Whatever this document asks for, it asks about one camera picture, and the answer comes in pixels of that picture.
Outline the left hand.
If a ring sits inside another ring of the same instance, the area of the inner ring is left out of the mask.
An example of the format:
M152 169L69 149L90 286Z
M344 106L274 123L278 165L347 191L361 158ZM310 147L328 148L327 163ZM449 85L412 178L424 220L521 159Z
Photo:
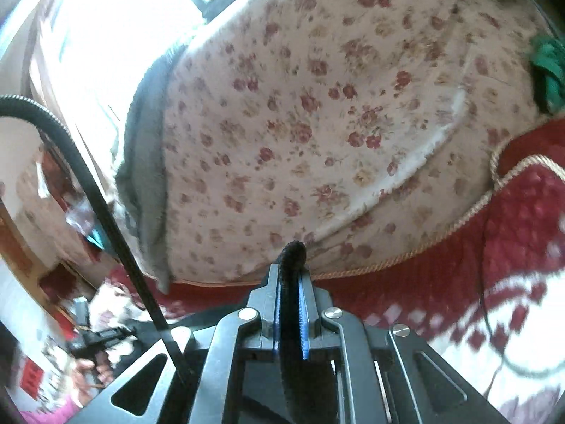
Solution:
M73 399L80 408L86 406L102 389L114 381L108 354L98 352L94 360L76 359L72 374Z

